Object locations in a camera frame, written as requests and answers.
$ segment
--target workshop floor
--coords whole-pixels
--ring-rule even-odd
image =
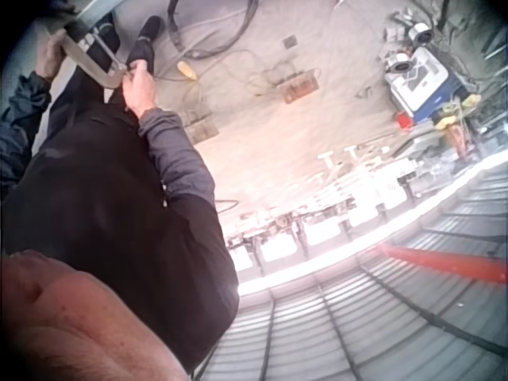
[[[240,202],[221,215],[226,230],[234,229],[240,218],[251,216],[254,221],[257,213],[277,214],[312,197],[329,176],[324,161],[318,159],[320,154],[333,151],[334,163],[345,162],[350,156],[344,148],[383,137],[364,150],[385,160],[390,153],[381,154],[381,147],[393,152],[405,140],[392,121],[395,108],[383,84],[378,57],[387,49],[383,30],[394,26],[389,15],[406,5],[407,0],[345,0],[339,5],[335,0],[260,1],[252,24],[221,63],[189,61],[198,74],[213,65],[199,79],[199,86],[157,79],[157,101],[162,108],[183,116],[194,110],[212,113],[211,121],[220,133],[196,148],[214,175],[217,199]],[[237,31],[245,6],[246,1],[239,0],[213,5],[182,1],[176,20],[184,44],[217,30],[202,47],[217,46]],[[116,8],[121,58],[127,56],[149,16],[166,18],[166,7],[167,0],[125,0]],[[298,45],[286,50],[283,40],[292,35]],[[477,45],[463,43],[463,50],[474,58]],[[168,67],[176,54],[165,32],[156,42],[157,76],[182,78]],[[294,68],[280,64],[283,61],[290,61],[297,70],[315,68],[320,89],[287,105],[259,75],[277,64],[268,70],[272,80],[291,74]],[[52,89],[54,96],[73,67],[65,63]],[[261,89],[255,94],[246,84],[252,78],[259,86],[256,89]],[[366,87],[370,87],[368,96],[356,97]],[[36,146],[44,137],[43,123]]]

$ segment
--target yellow object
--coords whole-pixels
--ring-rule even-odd
[[[194,71],[194,69],[185,61],[179,61],[176,64],[176,67],[178,68],[179,72],[182,73],[183,76],[187,77],[188,79],[191,79],[193,81],[198,80],[198,75]]]
[[[442,129],[446,129],[449,125],[456,123],[457,120],[458,119],[455,115],[452,115],[451,117],[444,117],[434,126],[434,128],[441,131]]]
[[[482,96],[480,94],[471,94],[462,102],[462,107],[469,108],[478,105],[479,101],[482,100]]]

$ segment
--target hand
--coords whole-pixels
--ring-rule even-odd
[[[131,68],[122,82],[124,99],[127,107],[141,119],[145,112],[156,108],[156,85],[145,60],[132,62]]]
[[[35,72],[49,83],[53,82],[53,79],[55,79],[62,66],[62,61],[64,60],[62,43],[64,42],[65,36],[65,30],[60,29],[53,34],[49,40],[39,43]]]

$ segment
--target man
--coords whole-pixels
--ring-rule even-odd
[[[16,380],[188,379],[95,277],[36,252],[2,258],[2,370]]]
[[[76,69],[31,161],[60,69],[61,33],[20,79],[0,126],[2,247],[33,250],[100,279],[191,372],[234,319],[238,282],[214,181],[178,115],[155,104],[152,41],[162,24],[148,19],[128,58],[132,74],[107,104],[104,90]],[[117,51],[113,18],[97,26]],[[97,44],[88,54],[108,70]]]

